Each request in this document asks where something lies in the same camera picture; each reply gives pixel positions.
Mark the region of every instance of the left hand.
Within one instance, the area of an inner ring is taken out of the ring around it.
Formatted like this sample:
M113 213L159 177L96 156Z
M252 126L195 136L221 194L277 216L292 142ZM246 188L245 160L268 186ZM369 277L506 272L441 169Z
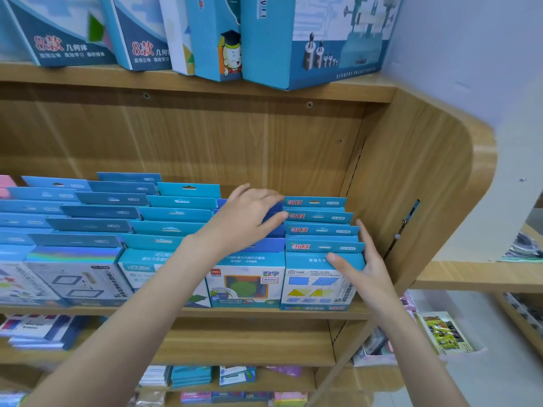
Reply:
M269 209L284 197L274 190L240 185L195 236L218 251L222 259L253 245L277 228L288 217L288 212L279 212L264 223L262 220Z

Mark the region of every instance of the purple package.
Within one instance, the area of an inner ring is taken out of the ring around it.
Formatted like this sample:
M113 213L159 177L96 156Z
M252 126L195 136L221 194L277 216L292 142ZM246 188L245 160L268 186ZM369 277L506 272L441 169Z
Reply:
M211 403L211 391L182 391L181 403Z
M298 366L271 366L268 369L296 378L300 378L302 374L302 368Z
M406 310L412 311L414 313L417 312L417 306L415 305L415 301L413 301L413 299L411 298L409 290L407 290L404 295L400 297L400 301L402 301L402 304L404 305L404 308Z

